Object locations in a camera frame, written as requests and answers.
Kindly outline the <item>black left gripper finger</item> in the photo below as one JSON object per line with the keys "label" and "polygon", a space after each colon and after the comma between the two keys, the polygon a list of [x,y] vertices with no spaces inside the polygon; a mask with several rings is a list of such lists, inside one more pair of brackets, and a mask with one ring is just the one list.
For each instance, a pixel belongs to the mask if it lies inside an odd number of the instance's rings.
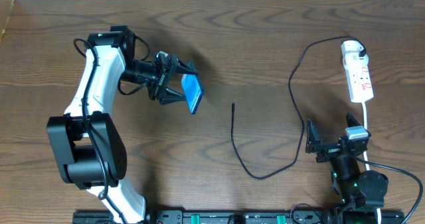
{"label": "black left gripper finger", "polygon": [[186,97],[184,94],[175,90],[165,88],[158,94],[158,101],[161,105],[166,105],[174,102],[186,101]]}
{"label": "black left gripper finger", "polygon": [[176,74],[198,75],[198,71],[191,60],[185,63],[176,55],[172,55],[172,61],[173,61],[173,65],[175,66]]}

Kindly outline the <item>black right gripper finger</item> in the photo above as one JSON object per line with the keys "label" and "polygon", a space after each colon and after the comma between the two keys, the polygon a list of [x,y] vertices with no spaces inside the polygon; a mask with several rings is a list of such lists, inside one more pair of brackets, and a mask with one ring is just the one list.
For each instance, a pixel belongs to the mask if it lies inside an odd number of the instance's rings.
{"label": "black right gripper finger", "polygon": [[309,119],[307,122],[307,141],[305,152],[306,153],[317,153],[321,147],[321,138],[317,132],[314,123]]}
{"label": "black right gripper finger", "polygon": [[352,127],[355,127],[355,126],[361,126],[359,121],[354,117],[354,115],[352,115],[352,113],[348,113],[345,118],[346,118],[348,128],[352,128]]}

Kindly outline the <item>blue Galaxy smartphone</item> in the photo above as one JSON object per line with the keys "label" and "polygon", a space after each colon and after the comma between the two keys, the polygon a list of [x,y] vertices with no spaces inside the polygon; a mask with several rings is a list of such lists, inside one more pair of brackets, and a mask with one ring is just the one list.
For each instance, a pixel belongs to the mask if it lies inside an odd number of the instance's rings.
{"label": "blue Galaxy smartphone", "polygon": [[195,74],[184,74],[181,86],[188,104],[189,112],[195,114],[204,94],[200,79]]}

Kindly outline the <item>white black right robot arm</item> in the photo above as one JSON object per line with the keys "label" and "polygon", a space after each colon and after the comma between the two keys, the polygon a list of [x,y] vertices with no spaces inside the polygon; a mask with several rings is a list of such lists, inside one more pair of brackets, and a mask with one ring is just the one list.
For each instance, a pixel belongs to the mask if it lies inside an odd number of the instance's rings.
{"label": "white black right robot arm", "polygon": [[342,203],[326,210],[322,223],[377,223],[377,209],[384,206],[388,191],[386,175],[361,171],[357,157],[367,150],[371,133],[346,115],[345,134],[334,144],[324,144],[311,120],[307,123],[305,151],[316,154],[316,162],[331,164],[331,182]]}

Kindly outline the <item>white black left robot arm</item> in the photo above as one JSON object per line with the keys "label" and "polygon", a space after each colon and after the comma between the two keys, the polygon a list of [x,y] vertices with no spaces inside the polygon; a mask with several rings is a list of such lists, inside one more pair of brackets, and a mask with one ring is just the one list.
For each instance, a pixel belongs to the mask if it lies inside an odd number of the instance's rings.
{"label": "white black left robot arm", "polygon": [[148,89],[160,104],[187,102],[195,114],[203,89],[192,61],[158,52],[153,60],[135,58],[140,40],[127,26],[82,39],[86,66],[72,102],[61,116],[49,118],[46,130],[62,180],[95,195],[114,223],[156,223],[145,198],[127,171],[127,152],[112,120],[115,93],[122,82]]}

